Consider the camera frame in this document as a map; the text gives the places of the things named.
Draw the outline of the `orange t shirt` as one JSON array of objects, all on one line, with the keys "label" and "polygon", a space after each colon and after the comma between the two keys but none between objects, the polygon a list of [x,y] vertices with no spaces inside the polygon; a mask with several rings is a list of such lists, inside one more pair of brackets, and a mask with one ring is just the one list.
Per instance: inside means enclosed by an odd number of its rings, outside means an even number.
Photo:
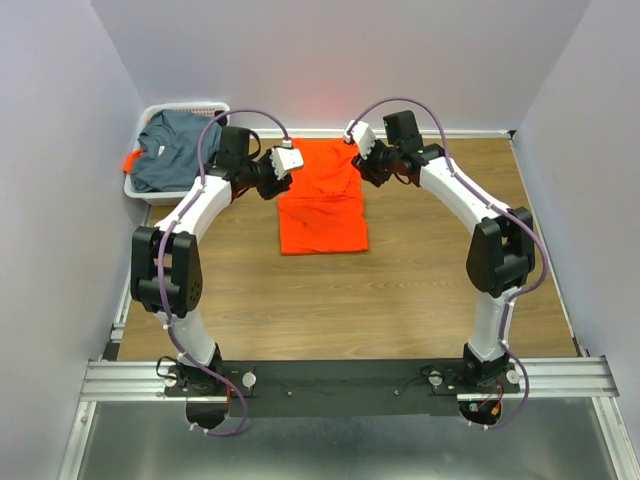
[{"label": "orange t shirt", "polygon": [[283,255],[361,253],[369,249],[358,148],[336,139],[295,138],[304,167],[278,199]]}]

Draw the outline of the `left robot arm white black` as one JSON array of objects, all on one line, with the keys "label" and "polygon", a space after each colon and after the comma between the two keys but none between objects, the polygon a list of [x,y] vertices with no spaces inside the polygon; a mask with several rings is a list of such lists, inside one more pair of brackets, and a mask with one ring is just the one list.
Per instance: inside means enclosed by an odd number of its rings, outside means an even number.
[{"label": "left robot arm white black", "polygon": [[162,376],[169,395],[216,396],[232,390],[199,311],[204,290],[199,243],[235,199],[250,189],[273,199],[290,188],[293,172],[304,165],[292,140],[252,151],[257,138],[246,128],[223,128],[218,150],[204,160],[187,195],[162,221],[139,227],[132,236],[131,297],[162,323],[176,349]]}]

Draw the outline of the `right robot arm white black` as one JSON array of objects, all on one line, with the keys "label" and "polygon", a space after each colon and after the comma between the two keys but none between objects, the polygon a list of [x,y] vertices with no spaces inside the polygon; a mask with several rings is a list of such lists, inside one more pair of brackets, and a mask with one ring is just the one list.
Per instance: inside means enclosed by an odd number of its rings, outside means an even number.
[{"label": "right robot arm white black", "polygon": [[375,186],[396,177],[431,193],[469,231],[466,272],[478,297],[459,371],[467,389],[483,391],[508,368],[515,300],[535,267],[532,215],[480,188],[456,165],[446,140],[425,144],[412,111],[387,115],[384,125],[381,141],[364,121],[348,124],[343,138],[358,149],[352,164]]}]

